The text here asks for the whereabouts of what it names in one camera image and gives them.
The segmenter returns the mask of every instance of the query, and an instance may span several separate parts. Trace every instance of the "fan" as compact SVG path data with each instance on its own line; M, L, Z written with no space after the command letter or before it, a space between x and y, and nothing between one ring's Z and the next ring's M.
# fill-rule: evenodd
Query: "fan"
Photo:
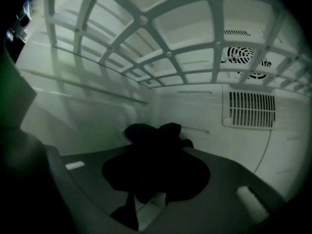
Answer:
M229 47L228 51L227 51L227 58L224 61L222 61L221 63L226 63L229 61L230 63L246 64L251 60L254 53L255 53L255 49L252 49L252 48ZM272 63L269 62L266 57L264 57L264 59L261 61L262 66L270 67L271 64ZM250 78L252 78L252 79L263 79L266 76L267 75L253 73L252 75L250 75L250 77L248 79L250 79Z

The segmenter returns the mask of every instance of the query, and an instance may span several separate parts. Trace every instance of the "grate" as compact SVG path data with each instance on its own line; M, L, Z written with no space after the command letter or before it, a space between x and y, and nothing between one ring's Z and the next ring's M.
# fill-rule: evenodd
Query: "grate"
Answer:
M245 30L225 30L224 34L227 36L247 36L250 37L250 34Z
M238 72L239 81L237 76L231 76L221 83L238 82L265 89L270 79L278 75L285 79L278 89L310 96L307 91L311 86L302 79L301 73L287 75L294 63L311 67L312 62L310 54L304 54L308 52L304 51L300 27L297 29L295 18L286 11L281 0L205 1L208 3L203 0L72 0L57 12L56 0L44 0L48 38L43 40L49 40L54 47L91 59L148 88L192 85L193 82L189 82L187 77L194 74L196 84L216 84L220 83L218 77L221 72ZM65 31L71 31L74 39L65 39L66 42L60 39L63 34L56 30L58 26L65 29L61 33L66 36ZM225 35L235 36L235 40L224 40ZM95 41L102 48L96 48L94 52L95 44L90 41L83 44L84 38ZM245 48L249 56L232 57L224 53L223 58L222 51L228 48L235 52L243 52ZM195 56L196 52L207 49L213 57L201 63L200 68L176 60L177 56L189 53ZM286 59L277 65L277 58L265 59L269 52ZM120 66L115 67L111 63L111 55L127 62L120 62ZM200 52L196 58L206 61L207 55ZM152 63L163 59L168 59L171 65L152 66ZM232 65L228 70L225 67L221 71L220 63L223 62L247 62L249 65ZM140 69L146 75L140 78L132 75L134 69ZM211 75L211 78L202 79L202 73ZM163 82L170 77L177 83ZM298 89L294 84L304 87Z
M242 47L229 47L227 51L227 58L221 63L230 62L230 63L248 63L253 55L255 54L255 49L252 48L242 48ZM272 63L267 60L266 57L261 61L261 66L271 67ZM248 79L264 79L267 75L253 73Z
M272 129L275 122L273 96L230 92L230 126Z

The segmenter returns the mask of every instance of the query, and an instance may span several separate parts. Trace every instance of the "black object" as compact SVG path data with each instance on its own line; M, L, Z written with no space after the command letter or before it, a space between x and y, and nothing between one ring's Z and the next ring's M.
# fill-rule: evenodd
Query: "black object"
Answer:
M5 47L14 63L18 60L24 45L25 41L16 36L15 33L12 33L12 39L7 39L5 41Z
M155 193L166 193L167 205L191 199L207 186L210 171L203 161L181 149L193 144L190 140L181 141L180 131L181 125L175 123L159 129L133 124L124 131L134 144L127 152L105 162L102 168L103 176L115 190L129 192L126 205L111 217L128 227L136 227L134 196L146 204Z
M44 145L20 129L0 136L2 228L13 233L75 233L50 173Z

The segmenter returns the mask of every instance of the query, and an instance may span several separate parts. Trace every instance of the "vent grille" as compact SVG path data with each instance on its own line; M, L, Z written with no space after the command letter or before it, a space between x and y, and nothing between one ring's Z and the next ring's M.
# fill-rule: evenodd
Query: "vent grille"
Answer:
M252 59L254 54L255 49L252 48L229 47L226 53L227 58L221 61L221 63L230 62L246 64ZM261 61L261 65L265 67L271 67L272 63L269 62L266 57L264 57ZM264 79L266 76L267 75L264 74L253 73L248 77L248 79Z
M275 122L273 96L230 92L230 126L272 129Z
M250 37L250 34L245 30L225 30L224 34L227 36L247 36Z

